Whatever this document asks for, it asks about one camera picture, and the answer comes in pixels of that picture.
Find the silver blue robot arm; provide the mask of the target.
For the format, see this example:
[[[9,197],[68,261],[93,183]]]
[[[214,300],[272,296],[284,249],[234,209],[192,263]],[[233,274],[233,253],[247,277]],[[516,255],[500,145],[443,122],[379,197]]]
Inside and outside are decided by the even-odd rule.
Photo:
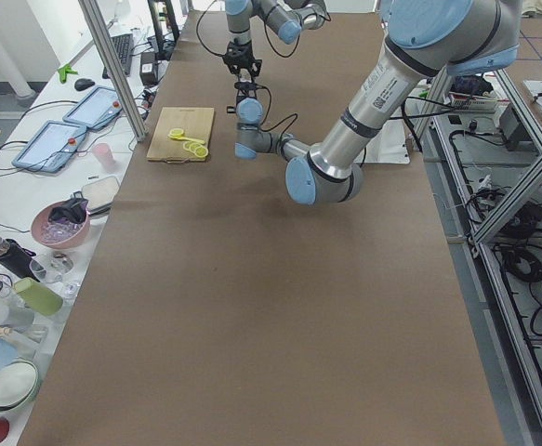
[[[281,156],[296,203],[352,199],[363,184],[356,158],[420,81],[441,70],[451,76],[499,70],[518,54],[520,1],[389,1],[382,15],[387,30],[377,65],[322,142],[309,146],[262,129],[253,80],[236,99],[235,156]]]
[[[251,80],[259,76],[262,60],[254,56],[251,21],[260,19],[265,31],[273,32],[286,45],[296,45],[305,30],[320,29],[331,16],[324,1],[225,1],[230,42],[221,57],[229,72]]]

